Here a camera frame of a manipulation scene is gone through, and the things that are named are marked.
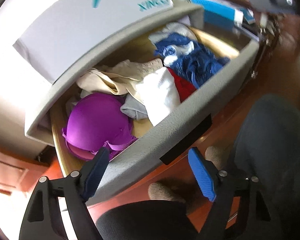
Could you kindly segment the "grey front wooden drawer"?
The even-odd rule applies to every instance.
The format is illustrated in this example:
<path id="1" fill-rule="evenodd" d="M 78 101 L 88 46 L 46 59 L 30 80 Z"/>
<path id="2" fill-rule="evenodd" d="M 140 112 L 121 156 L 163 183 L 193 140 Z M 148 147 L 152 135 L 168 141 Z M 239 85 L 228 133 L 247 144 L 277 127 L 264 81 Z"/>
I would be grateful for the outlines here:
<path id="1" fill-rule="evenodd" d="M 139 52 L 132 48 L 144 43 L 153 27 L 136 23 L 111 35 L 75 62 L 53 85 L 49 108 L 53 142 L 64 176 L 80 169 L 83 161 L 72 156 L 61 135 L 66 123 L 65 103 L 74 94 L 74 83 L 83 72 L 100 62 L 113 62 L 123 56 L 145 57 L 150 49 Z M 240 90 L 250 74 L 259 50 L 259 42 L 251 39 L 240 51 L 199 29 L 195 34 L 218 55 L 231 61 L 200 89 L 192 94 L 160 124 L 150 129 L 132 146 L 110 162 L 96 193 L 87 201 L 92 206 L 110 200 L 134 185 L 162 164 L 169 164 L 193 144 L 188 135 L 208 116 L 218 113 Z"/>

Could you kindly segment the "white sock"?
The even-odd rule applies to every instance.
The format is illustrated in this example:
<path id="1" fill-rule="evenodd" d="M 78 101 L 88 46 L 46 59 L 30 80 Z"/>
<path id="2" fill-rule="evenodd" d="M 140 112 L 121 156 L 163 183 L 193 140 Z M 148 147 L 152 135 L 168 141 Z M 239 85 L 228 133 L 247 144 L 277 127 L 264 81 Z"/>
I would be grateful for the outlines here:
<path id="1" fill-rule="evenodd" d="M 142 83 L 136 85 L 136 91 L 153 126 L 164 120 L 181 104 L 174 77 L 167 67 L 148 74 Z"/>

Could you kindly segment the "blue lace underwear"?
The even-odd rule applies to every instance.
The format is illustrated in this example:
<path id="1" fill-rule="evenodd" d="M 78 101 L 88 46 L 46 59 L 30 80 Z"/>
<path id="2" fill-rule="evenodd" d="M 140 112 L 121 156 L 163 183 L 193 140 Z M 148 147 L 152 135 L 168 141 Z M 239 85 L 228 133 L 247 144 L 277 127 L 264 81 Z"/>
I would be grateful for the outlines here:
<path id="1" fill-rule="evenodd" d="M 178 33 L 170 33 L 154 45 L 155 54 L 164 58 L 164 64 L 196 89 L 230 62 L 230 58 L 216 57 L 203 44 Z"/>

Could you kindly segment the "red underwear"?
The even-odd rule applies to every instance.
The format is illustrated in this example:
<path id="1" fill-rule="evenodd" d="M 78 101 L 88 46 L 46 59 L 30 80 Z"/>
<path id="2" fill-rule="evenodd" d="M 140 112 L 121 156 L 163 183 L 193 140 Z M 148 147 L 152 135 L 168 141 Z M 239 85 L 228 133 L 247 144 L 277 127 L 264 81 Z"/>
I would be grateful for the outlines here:
<path id="1" fill-rule="evenodd" d="M 181 102 L 185 101 L 189 96 L 191 96 L 196 91 L 196 88 L 192 83 L 180 77 L 179 75 L 175 74 L 175 72 L 171 68 L 168 68 L 168 71 L 174 78 L 174 83 L 179 93 L 180 101 Z"/>

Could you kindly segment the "grey honeycomb pattern underwear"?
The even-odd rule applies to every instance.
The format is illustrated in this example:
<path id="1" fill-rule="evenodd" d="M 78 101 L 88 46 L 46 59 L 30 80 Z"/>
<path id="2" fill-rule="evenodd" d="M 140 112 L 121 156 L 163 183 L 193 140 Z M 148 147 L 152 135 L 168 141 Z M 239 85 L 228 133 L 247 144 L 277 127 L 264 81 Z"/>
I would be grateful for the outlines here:
<path id="1" fill-rule="evenodd" d="M 188 37 L 191 40 L 197 40 L 195 34 L 190 30 L 190 28 L 179 22 L 168 23 L 162 30 L 151 33 L 148 39 L 155 44 L 167 38 L 172 33 L 177 33 L 181 36 Z"/>

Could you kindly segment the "right foot grey sock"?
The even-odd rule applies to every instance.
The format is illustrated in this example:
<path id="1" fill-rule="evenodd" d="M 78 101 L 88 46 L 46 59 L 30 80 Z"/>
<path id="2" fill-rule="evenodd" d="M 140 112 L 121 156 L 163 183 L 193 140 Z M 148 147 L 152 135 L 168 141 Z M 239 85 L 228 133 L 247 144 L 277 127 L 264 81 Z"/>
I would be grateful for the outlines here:
<path id="1" fill-rule="evenodd" d="M 206 160 L 211 161 L 218 170 L 221 170 L 226 166 L 230 150 L 230 147 L 209 146 L 205 150 L 204 157 Z"/>

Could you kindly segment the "foot grey sock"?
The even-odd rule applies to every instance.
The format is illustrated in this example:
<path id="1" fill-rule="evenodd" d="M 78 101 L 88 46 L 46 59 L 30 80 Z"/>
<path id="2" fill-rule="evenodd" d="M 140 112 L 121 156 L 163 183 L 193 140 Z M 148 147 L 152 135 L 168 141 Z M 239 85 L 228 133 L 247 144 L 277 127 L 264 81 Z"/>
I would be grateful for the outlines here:
<path id="1" fill-rule="evenodd" d="M 197 185 L 183 183 L 179 179 L 152 182 L 147 192 L 150 200 L 168 200 L 184 204 L 187 214 L 193 213 L 206 202 Z"/>
<path id="2" fill-rule="evenodd" d="M 205 150 L 204 157 L 206 160 L 211 161 L 218 170 L 221 170 L 226 166 L 230 150 L 230 147 L 209 146 Z"/>

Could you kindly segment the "left foot grey sock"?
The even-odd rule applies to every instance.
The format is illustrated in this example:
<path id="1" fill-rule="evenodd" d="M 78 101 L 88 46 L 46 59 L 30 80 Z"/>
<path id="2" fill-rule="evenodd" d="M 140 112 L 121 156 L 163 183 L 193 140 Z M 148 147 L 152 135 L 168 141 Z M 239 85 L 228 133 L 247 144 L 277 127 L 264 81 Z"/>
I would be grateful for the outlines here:
<path id="1" fill-rule="evenodd" d="M 168 200 L 184 204 L 187 214 L 193 213 L 206 202 L 197 185 L 183 183 L 179 179 L 152 182 L 147 192 L 150 200 Z"/>

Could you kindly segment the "dark trousered leg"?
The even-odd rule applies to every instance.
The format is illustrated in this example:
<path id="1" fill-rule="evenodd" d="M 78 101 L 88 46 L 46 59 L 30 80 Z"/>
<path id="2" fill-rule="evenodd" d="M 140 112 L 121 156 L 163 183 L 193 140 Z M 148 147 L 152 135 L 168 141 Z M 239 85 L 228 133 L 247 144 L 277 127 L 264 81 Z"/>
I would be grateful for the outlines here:
<path id="1" fill-rule="evenodd" d="M 280 217 L 282 239 L 300 239 L 300 111 L 267 94 L 247 114 L 232 148 L 235 165 L 257 176 Z"/>

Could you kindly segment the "purple padded bra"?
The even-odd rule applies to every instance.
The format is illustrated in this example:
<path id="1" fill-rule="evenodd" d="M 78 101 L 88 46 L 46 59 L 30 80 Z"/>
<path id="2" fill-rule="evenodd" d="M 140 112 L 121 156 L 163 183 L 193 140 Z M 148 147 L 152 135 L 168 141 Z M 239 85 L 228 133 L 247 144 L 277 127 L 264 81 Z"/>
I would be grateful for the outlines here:
<path id="1" fill-rule="evenodd" d="M 62 129 L 69 152 L 89 161 L 105 147 L 114 159 L 134 143 L 137 137 L 132 134 L 133 121 L 120 111 L 122 105 L 122 98 L 104 93 L 79 100 Z"/>

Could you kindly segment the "grey nightstand cabinet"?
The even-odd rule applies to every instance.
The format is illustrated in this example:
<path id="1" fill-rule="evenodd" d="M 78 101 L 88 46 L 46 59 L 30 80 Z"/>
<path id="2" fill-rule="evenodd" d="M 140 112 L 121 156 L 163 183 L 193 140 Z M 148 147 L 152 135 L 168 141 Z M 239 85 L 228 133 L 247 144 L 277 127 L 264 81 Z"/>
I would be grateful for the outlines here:
<path id="1" fill-rule="evenodd" d="M 0 143 L 24 148 L 53 145 L 52 133 L 41 126 L 54 103 L 79 76 L 112 52 L 148 31 L 185 16 L 203 29 L 203 8 L 179 2 L 173 7 L 134 22 L 83 50 L 54 82 L 49 83 L 0 38 Z"/>

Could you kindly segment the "grey folded garment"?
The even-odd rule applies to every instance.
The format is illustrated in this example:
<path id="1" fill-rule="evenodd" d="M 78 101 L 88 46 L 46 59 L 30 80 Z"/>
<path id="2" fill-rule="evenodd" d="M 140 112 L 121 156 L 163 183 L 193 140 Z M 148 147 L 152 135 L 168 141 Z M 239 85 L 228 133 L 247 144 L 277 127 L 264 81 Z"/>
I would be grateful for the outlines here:
<path id="1" fill-rule="evenodd" d="M 127 94 L 124 104 L 120 107 L 120 111 L 134 120 L 148 118 L 146 107 L 130 94 Z"/>

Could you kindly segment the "beige bra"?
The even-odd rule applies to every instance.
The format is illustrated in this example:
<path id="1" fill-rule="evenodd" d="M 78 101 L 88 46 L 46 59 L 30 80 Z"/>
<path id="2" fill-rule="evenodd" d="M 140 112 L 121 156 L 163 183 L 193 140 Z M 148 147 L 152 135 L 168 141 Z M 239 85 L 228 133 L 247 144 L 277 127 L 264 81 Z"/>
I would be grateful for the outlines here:
<path id="1" fill-rule="evenodd" d="M 113 95 L 136 94 L 135 85 L 163 67 L 161 59 L 146 63 L 122 61 L 114 67 L 99 66 L 91 68 L 81 76 L 76 84 L 87 92 L 101 92 Z"/>

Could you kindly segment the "blue box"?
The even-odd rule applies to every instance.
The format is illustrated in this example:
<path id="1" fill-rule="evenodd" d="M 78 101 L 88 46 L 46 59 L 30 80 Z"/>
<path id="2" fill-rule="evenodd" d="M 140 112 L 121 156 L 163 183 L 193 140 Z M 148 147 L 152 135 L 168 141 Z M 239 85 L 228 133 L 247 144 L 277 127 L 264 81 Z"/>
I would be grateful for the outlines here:
<path id="1" fill-rule="evenodd" d="M 225 0 L 190 0 L 204 9 L 204 23 L 231 30 L 235 26 L 254 25 L 252 10 Z"/>

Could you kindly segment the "white XINCCI shoe box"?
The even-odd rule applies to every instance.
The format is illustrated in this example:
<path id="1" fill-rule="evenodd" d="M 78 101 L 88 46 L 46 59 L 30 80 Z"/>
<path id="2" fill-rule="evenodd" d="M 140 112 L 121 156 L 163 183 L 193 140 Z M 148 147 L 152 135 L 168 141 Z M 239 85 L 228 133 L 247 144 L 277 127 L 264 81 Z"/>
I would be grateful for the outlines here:
<path id="1" fill-rule="evenodd" d="M 14 48 L 54 83 L 89 45 L 172 5 L 171 0 L 58 0 L 26 29 Z"/>

